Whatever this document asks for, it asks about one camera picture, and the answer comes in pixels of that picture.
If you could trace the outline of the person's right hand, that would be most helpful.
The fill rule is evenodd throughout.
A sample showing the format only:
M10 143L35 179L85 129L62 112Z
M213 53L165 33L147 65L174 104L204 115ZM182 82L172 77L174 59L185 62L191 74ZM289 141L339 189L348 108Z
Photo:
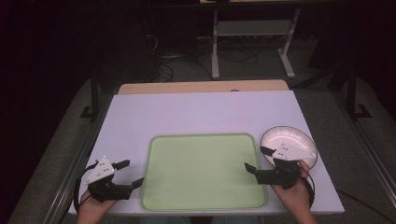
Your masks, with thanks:
M312 214L309 205L308 189L303 181L304 178L308 177L309 166L304 161L298 161L298 164L301 174L293 187L283 189L279 185L271 186L278 199L294 217L302 214Z

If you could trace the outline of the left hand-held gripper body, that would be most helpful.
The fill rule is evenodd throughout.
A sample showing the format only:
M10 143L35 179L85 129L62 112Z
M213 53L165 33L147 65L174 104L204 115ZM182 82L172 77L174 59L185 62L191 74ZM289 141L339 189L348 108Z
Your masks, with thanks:
M118 170L113 168L112 163L107 157L103 157L86 179L88 192L99 202L128 200L133 191L131 186L117 185L113 182Z

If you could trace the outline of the aluminium floor rail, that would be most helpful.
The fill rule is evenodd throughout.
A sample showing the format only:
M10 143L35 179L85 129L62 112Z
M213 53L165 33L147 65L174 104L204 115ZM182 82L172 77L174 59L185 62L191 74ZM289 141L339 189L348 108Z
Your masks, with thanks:
M69 162L69 168L61 186L56 191L44 224L61 224L67 214L74 198L75 181L86 167L110 102L111 99L101 100L96 105L86 106L81 113L82 119L88 122L88 128L74 153L73 160Z
M355 112L355 106L352 106L352 111L347 110L348 102L343 99L340 93L332 93L332 97L337 103L338 107L343 110L346 119L351 125L354 134L357 135L365 154L367 155L370 163L372 164L375 174L379 179L384 191L387 193L393 206L396 207L396 182L392 179L389 171L384 163L380 160L374 145L370 142L369 138L363 131L359 124L359 119L371 119L372 115L364 105L358 105L358 111Z

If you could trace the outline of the white plate with dark rim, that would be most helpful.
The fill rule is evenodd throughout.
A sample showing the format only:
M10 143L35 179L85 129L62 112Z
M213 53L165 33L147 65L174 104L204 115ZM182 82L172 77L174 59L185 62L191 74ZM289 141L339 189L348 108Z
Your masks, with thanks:
M273 153L264 155L271 164L275 164L274 159L302 160L313 168L318 160L318 149L312 138L290 126L276 126L266 131L262 136L261 147L273 150Z

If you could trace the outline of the white metal table frame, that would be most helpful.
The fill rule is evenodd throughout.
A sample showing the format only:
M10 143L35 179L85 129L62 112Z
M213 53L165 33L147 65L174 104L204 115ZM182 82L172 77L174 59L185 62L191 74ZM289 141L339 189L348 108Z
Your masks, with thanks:
M288 78L295 78L292 66L288 58L288 51L301 10L296 8L293 16L288 20L264 20L264 21L220 21L218 12L214 12L211 65L212 77L219 79L219 56L218 38L229 36L268 36L283 35L285 43L277 49L277 53Z

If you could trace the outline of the person's left hand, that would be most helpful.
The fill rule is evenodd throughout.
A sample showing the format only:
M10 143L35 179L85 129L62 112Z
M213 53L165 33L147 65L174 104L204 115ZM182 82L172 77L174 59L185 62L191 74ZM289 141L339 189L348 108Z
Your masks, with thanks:
M110 200L101 203L95 200L88 191L85 191L80 198L78 216L103 218L117 202L117 200Z

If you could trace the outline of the green tray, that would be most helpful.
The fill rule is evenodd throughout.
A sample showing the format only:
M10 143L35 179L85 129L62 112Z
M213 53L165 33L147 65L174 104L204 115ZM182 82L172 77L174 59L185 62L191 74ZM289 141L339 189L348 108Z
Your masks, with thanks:
M149 146L141 204L148 211L246 210L267 192L245 165L260 160L248 133L162 135Z

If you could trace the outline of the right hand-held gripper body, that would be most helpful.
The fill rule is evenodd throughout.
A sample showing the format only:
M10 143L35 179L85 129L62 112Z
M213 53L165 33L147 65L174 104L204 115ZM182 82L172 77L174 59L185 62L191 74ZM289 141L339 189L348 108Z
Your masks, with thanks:
M315 152L309 152L282 143L272 156L275 168L273 170L258 170L255 174L259 184L279 185L283 189L290 189L300 177L301 171L298 161L315 159Z

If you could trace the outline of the black metal stand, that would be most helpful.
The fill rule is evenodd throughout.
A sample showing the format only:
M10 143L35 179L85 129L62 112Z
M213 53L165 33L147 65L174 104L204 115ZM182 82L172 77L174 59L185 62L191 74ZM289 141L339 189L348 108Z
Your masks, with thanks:
M93 71L91 75L91 105L85 106L80 117L82 119L89 119L94 121L99 111L99 86L97 82L96 72Z
M347 79L347 90L346 90L346 111L348 115L357 121L361 118L370 118L371 114L365 107L365 105L356 104L356 90L357 90L357 73L354 65L351 64Z

